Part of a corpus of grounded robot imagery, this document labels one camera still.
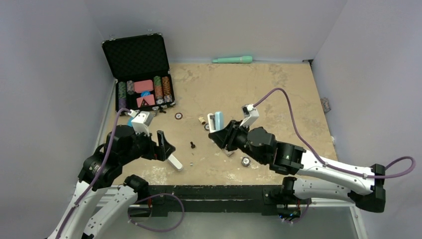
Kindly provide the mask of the white stapler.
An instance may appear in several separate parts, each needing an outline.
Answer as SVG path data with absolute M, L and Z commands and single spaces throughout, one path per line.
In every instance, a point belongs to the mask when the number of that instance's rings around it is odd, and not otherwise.
M 183 170 L 183 165 L 182 163 L 174 156 L 174 155 L 170 155 L 167 159 L 167 161 L 177 170 L 177 171 L 182 171 Z

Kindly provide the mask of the light blue stapler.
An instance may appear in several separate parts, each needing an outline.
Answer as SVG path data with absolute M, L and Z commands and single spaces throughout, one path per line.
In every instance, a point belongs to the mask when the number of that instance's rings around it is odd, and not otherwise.
M 210 133 L 224 129 L 224 114 L 223 112 L 209 113 L 207 115 Z

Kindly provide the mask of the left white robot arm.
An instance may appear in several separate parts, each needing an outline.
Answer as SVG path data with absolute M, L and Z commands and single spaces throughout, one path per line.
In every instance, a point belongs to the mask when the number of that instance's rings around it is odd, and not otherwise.
M 148 182 L 131 175 L 112 199 L 96 211 L 99 201 L 122 174 L 123 166 L 139 158 L 165 161 L 175 152 L 163 131 L 157 131 L 157 136 L 158 141 L 154 142 L 150 133 L 136 132 L 128 125 L 114 126 L 106 143 L 84 161 L 71 202 L 49 238 L 99 239 L 131 204 L 150 200 Z

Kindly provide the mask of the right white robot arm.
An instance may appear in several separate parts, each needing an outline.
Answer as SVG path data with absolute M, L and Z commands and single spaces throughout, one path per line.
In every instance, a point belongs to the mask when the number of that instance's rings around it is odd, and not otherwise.
M 336 195 L 344 194 L 346 200 L 365 211 L 382 213 L 385 210 L 386 168 L 380 164 L 360 167 L 329 160 L 303 147 L 278 141 L 264 128 L 250 130 L 240 122 L 216 130 L 209 125 L 209 138 L 221 149 L 240 150 L 262 165 L 281 175 L 309 176 L 336 186 Z

